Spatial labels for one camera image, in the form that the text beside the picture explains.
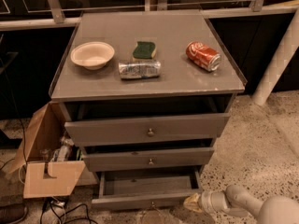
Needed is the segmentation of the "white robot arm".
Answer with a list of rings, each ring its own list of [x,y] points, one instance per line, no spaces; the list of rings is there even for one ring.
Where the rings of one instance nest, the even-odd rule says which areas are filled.
[[[262,202],[245,188],[230,185],[225,191],[203,191],[185,199],[183,206],[193,212],[232,217],[251,214],[257,224],[299,224],[299,202],[284,196],[274,196]]]

